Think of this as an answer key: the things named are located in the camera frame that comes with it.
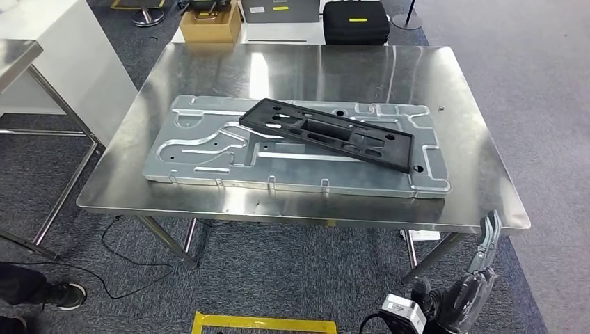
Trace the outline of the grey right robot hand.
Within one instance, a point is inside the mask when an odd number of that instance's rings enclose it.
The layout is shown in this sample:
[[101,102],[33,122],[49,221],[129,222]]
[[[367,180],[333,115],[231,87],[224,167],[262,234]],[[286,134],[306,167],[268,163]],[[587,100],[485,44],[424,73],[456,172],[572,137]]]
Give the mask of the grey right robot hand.
[[481,236],[470,266],[449,289],[432,289],[427,279],[414,278],[410,299],[424,313],[424,333],[468,333],[495,282],[492,268],[502,222],[497,211],[480,220]]

